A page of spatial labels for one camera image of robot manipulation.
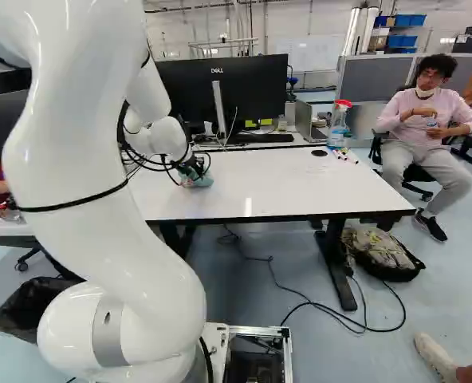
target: glasses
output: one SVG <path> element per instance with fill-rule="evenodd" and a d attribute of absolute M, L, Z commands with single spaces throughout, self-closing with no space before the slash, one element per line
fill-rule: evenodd
<path fill-rule="evenodd" d="M 429 79 L 429 80 L 433 80 L 433 81 L 441 81 L 443 80 L 443 76 L 439 73 L 436 73 L 436 72 L 433 72 L 433 73 L 429 73 L 429 72 L 421 72 L 419 74 L 419 77 L 422 77 L 424 79 Z"/>

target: face mask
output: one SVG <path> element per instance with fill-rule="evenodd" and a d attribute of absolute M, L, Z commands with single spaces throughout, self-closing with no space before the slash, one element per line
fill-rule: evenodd
<path fill-rule="evenodd" d="M 430 89 L 430 90 L 421 90 L 418 86 L 415 88 L 415 91 L 417 93 L 417 96 L 420 98 L 426 98 L 426 97 L 431 97 L 433 94 L 436 92 L 436 88 Z"/>

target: shoe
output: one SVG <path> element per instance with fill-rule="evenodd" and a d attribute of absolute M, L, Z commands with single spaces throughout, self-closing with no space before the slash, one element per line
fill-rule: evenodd
<path fill-rule="evenodd" d="M 424 361 L 440 376 L 442 383 L 458 383 L 454 360 L 433 338 L 424 333 L 416 334 L 415 347 Z"/>
<path fill-rule="evenodd" d="M 436 218 L 435 217 L 430 217 L 430 218 L 424 217 L 422 215 L 423 211 L 424 211 L 424 209 L 419 209 L 415 213 L 415 215 L 413 217 L 413 221 L 415 223 L 417 223 L 420 226 L 420 228 L 422 228 L 424 231 L 427 231 L 434 240 L 442 242 L 442 243 L 447 241 L 448 238 L 446 237 L 445 232 L 442 230 L 442 228 L 436 222 Z"/>

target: black monitor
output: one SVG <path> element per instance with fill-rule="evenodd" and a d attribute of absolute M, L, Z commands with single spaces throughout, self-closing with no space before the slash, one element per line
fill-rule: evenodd
<path fill-rule="evenodd" d="M 287 54 L 159 61 L 172 116 L 216 123 L 212 81 L 220 81 L 226 123 L 284 115 Z"/>

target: white table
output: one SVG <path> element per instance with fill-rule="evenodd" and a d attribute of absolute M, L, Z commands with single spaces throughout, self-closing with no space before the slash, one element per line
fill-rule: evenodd
<path fill-rule="evenodd" d="M 273 127 L 263 127 L 261 130 L 252 131 L 255 134 L 262 134 L 269 132 L 272 130 Z M 321 132 L 328 136 L 328 128 L 320 128 Z M 295 125 L 288 125 L 286 132 L 273 132 L 271 134 L 292 134 L 293 141 L 292 142 L 266 142 L 266 143 L 258 143 L 258 144 L 229 144 L 226 146 L 227 151 L 233 150 L 255 150 L 260 148 L 302 148 L 302 147 L 311 147 L 311 146 L 325 146 L 325 141 L 320 142 L 308 142 L 304 140 L 303 136 L 297 131 Z M 195 150 L 197 151 L 204 151 L 204 152 L 220 152 L 224 149 L 220 146 L 218 142 L 210 142 L 210 143 L 201 143 L 196 145 Z"/>
<path fill-rule="evenodd" d="M 328 219 L 326 233 L 318 231 L 316 240 L 343 308 L 356 310 L 339 248 L 345 220 L 370 217 L 393 222 L 413 215 L 415 208 L 366 164 L 311 154 L 319 149 L 212 152 L 210 188 L 178 188 L 167 174 L 144 170 L 128 186 L 144 219 L 158 224 L 165 242 L 183 257 L 198 225 Z M 179 224 L 187 225 L 186 239 L 177 232 Z"/>

